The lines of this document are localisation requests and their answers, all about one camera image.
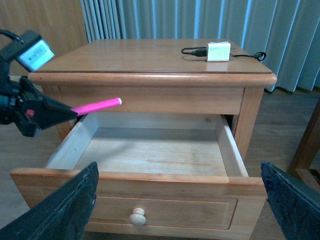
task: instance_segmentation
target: curtain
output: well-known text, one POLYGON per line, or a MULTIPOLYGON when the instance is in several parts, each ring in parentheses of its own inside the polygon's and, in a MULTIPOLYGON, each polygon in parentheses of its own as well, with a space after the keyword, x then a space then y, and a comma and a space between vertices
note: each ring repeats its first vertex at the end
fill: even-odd
POLYGON ((320 87, 320 0, 81 0, 87 41, 230 39, 263 64, 275 87, 320 87))

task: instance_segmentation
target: white charger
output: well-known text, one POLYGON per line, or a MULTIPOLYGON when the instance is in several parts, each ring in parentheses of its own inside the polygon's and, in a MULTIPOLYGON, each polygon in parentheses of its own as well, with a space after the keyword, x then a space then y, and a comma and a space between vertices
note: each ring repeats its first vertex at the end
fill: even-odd
POLYGON ((230 57, 231 44, 228 41, 209 42, 206 50, 207 62, 228 62, 230 57))

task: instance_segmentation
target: pink marker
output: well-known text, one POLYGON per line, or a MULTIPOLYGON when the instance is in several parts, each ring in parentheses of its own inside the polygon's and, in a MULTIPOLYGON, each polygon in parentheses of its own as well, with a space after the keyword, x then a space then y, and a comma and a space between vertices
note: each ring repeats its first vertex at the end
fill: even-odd
POLYGON ((83 106, 77 106, 77 107, 71 108, 71 110, 78 113, 78 116, 82 116, 82 115, 100 111, 103 109, 109 109, 116 106, 120 106, 121 104, 122 104, 122 100, 117 97, 109 100, 90 103, 83 106))

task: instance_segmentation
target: wooden knob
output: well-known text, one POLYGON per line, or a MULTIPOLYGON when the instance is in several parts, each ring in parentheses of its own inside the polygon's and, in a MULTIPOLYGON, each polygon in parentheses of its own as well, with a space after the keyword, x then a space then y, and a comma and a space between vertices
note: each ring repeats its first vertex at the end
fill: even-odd
POLYGON ((145 211, 142 208, 135 208, 132 211, 133 214, 130 215, 129 221, 134 226, 142 226, 146 223, 145 211))

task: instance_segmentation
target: drawer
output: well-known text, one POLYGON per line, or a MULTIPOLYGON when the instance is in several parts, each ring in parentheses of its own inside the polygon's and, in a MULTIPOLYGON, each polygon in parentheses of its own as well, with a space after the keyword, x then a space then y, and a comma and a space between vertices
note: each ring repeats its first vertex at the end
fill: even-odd
POLYGON ((97 200, 87 231, 249 239, 265 203, 223 116, 96 112, 83 117, 44 168, 11 172, 33 207, 90 162, 97 200), (145 224, 133 225, 133 210, 145 224))

